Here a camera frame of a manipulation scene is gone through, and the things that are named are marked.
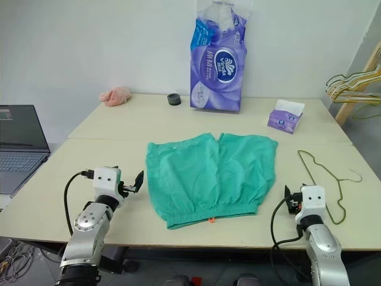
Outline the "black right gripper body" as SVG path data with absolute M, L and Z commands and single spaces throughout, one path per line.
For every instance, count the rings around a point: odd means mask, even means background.
M 288 207 L 289 214 L 299 213 L 301 210 L 301 204 L 302 204 L 302 193 L 295 192 L 295 193 L 286 195 L 286 204 Z

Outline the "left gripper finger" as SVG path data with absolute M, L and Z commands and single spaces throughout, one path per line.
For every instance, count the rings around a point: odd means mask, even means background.
M 143 184 L 143 179 L 144 179 L 144 171 L 142 170 L 135 179 L 135 184 L 134 184 L 135 192 L 139 192 Z

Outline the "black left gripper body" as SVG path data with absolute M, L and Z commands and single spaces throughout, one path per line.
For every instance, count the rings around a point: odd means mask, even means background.
M 128 197 L 130 192 L 137 193 L 138 191 L 139 191 L 139 188 L 137 188 L 136 186 L 131 186 L 131 185 L 125 186 L 123 181 L 121 181 L 118 184 L 118 193 L 122 197 Z

